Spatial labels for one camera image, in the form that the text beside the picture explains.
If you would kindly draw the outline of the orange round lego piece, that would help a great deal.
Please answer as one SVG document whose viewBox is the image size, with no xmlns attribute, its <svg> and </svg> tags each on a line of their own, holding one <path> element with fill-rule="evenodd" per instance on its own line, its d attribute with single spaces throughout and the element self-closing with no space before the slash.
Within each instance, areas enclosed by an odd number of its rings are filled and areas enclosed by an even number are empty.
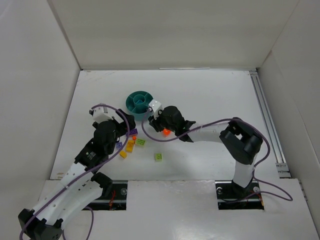
<svg viewBox="0 0 320 240">
<path fill-rule="evenodd" d="M 165 137 L 169 137 L 170 136 L 170 134 L 171 134 L 171 131 L 169 130 L 169 129 L 164 129 L 163 131 L 162 131 L 162 134 L 165 136 Z"/>
</svg>

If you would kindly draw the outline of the small purple lego brick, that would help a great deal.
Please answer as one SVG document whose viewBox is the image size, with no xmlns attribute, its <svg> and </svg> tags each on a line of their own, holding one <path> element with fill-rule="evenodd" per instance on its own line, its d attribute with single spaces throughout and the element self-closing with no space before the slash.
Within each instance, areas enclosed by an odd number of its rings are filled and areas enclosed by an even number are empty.
<svg viewBox="0 0 320 240">
<path fill-rule="evenodd" d="M 123 143 L 122 142 L 117 142 L 116 143 L 116 148 L 117 149 L 122 149 L 123 148 Z"/>
</svg>

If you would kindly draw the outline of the long teal lego brick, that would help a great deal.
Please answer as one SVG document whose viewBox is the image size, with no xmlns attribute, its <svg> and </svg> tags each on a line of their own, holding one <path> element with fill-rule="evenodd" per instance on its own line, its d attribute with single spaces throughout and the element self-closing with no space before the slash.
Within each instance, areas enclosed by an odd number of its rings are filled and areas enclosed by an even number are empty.
<svg viewBox="0 0 320 240">
<path fill-rule="evenodd" d="M 135 101 L 136 105 L 142 105 L 145 101 L 143 99 L 138 99 Z"/>
</svg>

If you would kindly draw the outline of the long yellow lego brick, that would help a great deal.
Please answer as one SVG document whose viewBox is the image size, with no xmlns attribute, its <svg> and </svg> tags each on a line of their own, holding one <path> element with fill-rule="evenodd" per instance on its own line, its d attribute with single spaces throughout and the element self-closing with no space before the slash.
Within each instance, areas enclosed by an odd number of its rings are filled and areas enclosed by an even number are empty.
<svg viewBox="0 0 320 240">
<path fill-rule="evenodd" d="M 135 141 L 134 140 L 128 140 L 127 145 L 125 147 L 125 151 L 128 153 L 132 153 L 134 149 Z"/>
</svg>

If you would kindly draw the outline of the small yellow lego brick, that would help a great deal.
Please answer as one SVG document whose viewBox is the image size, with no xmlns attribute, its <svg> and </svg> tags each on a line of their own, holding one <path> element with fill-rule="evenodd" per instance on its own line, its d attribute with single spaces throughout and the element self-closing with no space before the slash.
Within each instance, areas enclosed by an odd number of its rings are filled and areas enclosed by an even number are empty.
<svg viewBox="0 0 320 240">
<path fill-rule="evenodd" d="M 127 157 L 127 153 L 125 152 L 125 151 L 120 151 L 119 152 L 119 155 L 123 158 L 123 159 L 125 159 L 126 157 Z"/>
</svg>

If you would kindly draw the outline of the long purple lego brick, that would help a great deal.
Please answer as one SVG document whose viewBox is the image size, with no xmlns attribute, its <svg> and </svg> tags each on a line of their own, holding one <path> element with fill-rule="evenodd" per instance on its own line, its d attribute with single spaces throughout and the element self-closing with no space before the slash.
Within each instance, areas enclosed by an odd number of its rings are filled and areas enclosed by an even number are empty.
<svg viewBox="0 0 320 240">
<path fill-rule="evenodd" d="M 136 136 L 138 135 L 138 130 L 136 128 L 129 131 L 129 136 Z"/>
</svg>

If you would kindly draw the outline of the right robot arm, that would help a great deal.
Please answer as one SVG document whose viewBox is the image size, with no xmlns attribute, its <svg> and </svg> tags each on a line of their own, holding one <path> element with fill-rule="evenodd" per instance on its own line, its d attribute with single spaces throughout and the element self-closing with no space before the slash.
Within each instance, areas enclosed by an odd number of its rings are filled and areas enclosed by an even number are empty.
<svg viewBox="0 0 320 240">
<path fill-rule="evenodd" d="M 186 143 L 213 142 L 225 146 L 235 160 L 235 171 L 231 181 L 238 195 L 249 192 L 253 180 L 254 163 L 259 153 L 263 136 L 253 126 L 238 117 L 225 118 L 204 125 L 186 120 L 175 106 L 162 108 L 150 103 L 149 125 L 156 132 L 169 130 L 175 138 Z"/>
</svg>

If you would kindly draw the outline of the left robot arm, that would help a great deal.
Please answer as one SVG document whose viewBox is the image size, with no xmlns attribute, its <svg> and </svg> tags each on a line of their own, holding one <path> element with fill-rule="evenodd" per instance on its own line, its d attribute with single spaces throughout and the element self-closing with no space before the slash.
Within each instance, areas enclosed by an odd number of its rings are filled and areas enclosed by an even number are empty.
<svg viewBox="0 0 320 240">
<path fill-rule="evenodd" d="M 24 208 L 18 215 L 21 226 L 19 238 L 58 240 L 69 221 L 88 204 L 110 192 L 113 181 L 100 168 L 116 156 L 114 150 L 122 136 L 136 127 L 133 115 L 117 109 L 118 122 L 108 115 L 107 106 L 99 104 L 90 109 L 93 137 L 75 157 L 69 170 L 52 192 L 32 209 Z"/>
</svg>

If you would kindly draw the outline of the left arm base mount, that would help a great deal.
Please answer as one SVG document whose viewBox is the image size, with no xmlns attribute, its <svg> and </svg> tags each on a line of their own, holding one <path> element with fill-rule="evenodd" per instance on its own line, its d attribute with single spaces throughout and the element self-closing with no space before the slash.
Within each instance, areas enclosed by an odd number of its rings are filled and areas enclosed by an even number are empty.
<svg viewBox="0 0 320 240">
<path fill-rule="evenodd" d="M 103 189 L 102 195 L 87 205 L 94 211 L 125 211 L 127 209 L 128 181 L 116 180 L 112 188 Z"/>
</svg>

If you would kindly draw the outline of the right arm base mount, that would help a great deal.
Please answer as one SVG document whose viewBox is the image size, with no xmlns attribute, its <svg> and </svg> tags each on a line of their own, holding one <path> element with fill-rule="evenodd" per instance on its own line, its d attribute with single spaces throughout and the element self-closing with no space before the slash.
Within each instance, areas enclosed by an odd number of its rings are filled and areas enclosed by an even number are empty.
<svg viewBox="0 0 320 240">
<path fill-rule="evenodd" d="M 216 181 L 216 198 L 219 210 L 264 210 L 261 194 L 257 181 L 242 189 L 232 181 Z"/>
</svg>

